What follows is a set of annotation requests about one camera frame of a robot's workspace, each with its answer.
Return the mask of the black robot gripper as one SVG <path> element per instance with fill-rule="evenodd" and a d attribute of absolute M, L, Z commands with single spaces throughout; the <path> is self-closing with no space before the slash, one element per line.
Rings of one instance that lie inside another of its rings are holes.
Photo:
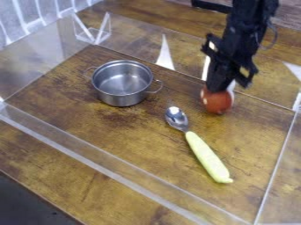
<path fill-rule="evenodd" d="M 248 88 L 259 72 L 253 55 L 259 49 L 259 25 L 245 22 L 230 22 L 222 37 L 213 33 L 206 35 L 206 43 L 201 51 L 210 58 L 208 72 L 208 89 L 210 92 L 224 91 L 233 81 Z"/>

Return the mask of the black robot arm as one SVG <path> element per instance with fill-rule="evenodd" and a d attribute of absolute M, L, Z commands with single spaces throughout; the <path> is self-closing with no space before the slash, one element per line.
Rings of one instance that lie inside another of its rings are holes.
<path fill-rule="evenodd" d="M 201 48 L 210 58 L 206 81 L 210 92 L 224 91 L 233 81 L 244 88 L 252 85 L 259 73 L 253 56 L 261 48 L 268 28 L 277 33 L 271 21 L 277 7 L 279 0 L 233 0 L 222 37 L 209 33 Z"/>

